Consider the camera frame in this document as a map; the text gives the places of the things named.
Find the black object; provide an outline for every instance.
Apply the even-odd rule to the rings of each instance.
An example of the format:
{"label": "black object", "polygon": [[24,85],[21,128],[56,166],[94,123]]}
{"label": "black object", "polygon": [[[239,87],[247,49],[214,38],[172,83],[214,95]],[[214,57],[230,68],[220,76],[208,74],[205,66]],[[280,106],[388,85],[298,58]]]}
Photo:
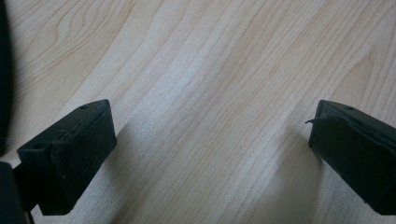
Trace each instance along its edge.
{"label": "black object", "polygon": [[16,195],[0,198],[0,223],[14,223],[11,214],[36,204],[46,216],[69,213],[116,144],[108,100],[83,105],[54,123],[18,149],[21,164],[13,176],[0,164],[7,178],[0,179],[1,194]]}
{"label": "black object", "polygon": [[4,0],[0,0],[0,156],[6,150],[11,117],[13,62],[8,19]]}
{"label": "black object", "polygon": [[396,215],[396,129],[323,100],[308,122],[309,146],[377,213]]}

